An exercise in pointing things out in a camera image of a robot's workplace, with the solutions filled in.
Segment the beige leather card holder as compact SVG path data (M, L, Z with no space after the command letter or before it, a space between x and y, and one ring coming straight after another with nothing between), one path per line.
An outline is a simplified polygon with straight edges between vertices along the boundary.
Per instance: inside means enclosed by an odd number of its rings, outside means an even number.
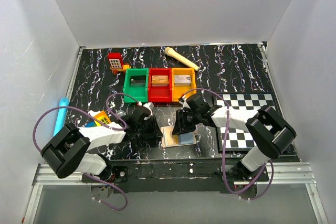
M179 139L179 145L175 146L175 147L196 144L196 134L194 132L184 133L184 134L180 134L180 135L177 135L177 136L178 136L178 139ZM162 137L162 147L163 148L169 148L169 147L164 146L163 140L164 140L164 137Z

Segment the orange gold credit card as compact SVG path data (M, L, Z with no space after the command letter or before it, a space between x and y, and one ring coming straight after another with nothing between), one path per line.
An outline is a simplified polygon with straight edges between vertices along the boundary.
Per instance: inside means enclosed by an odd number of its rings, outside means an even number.
M173 135L174 127L173 126L165 126L163 127L163 143L165 147L175 147L179 145L179 138L177 135Z

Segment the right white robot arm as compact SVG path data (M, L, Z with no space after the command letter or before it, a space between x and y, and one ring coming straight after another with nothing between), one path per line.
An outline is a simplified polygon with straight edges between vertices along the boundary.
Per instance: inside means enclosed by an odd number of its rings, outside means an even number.
M173 135L194 132L198 124L221 133L223 150L248 148L247 154L227 171L237 180L251 180L270 159L278 159L297 134L274 108L270 94L218 94L210 105L199 93L183 95L176 111Z

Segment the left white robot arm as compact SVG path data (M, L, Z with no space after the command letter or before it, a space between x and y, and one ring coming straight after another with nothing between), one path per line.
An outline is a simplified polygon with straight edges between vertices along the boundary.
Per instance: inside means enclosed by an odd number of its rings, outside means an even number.
M60 179L81 172L106 182L113 175L112 165L102 154L91 154L91 149L126 140L141 151L163 137L150 108L137 106L132 114L120 110L116 118L115 122L95 127L66 124L41 149L40 154Z

